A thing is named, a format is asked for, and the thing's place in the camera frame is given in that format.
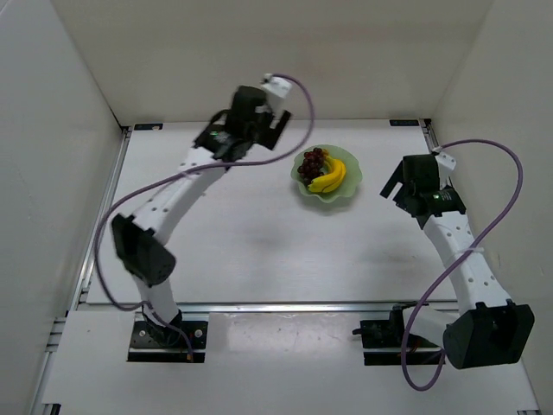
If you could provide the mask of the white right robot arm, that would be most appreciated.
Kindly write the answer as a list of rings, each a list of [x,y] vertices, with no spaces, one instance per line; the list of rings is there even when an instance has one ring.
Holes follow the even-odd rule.
[[[530,336],[531,307],[512,300],[480,252],[480,242],[510,212],[524,182],[518,155],[503,144],[490,145],[513,160],[518,177],[507,205],[479,235],[473,235],[466,206],[449,181],[456,162],[442,147],[404,156],[380,192],[416,220],[445,267],[420,300],[397,304],[390,313],[403,367],[418,339],[440,349],[440,364],[467,369],[518,362]]]

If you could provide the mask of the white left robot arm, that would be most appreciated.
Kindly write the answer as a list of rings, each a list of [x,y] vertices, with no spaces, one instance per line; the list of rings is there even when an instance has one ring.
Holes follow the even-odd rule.
[[[115,250],[139,290],[148,322],[161,328],[179,326],[181,312],[169,282],[176,259],[166,244],[184,214],[253,144],[273,149],[288,123],[283,113],[273,124],[291,84],[283,78],[260,87],[240,86],[230,108],[217,112],[194,140],[181,162],[181,177],[154,193],[132,214],[111,221]]]

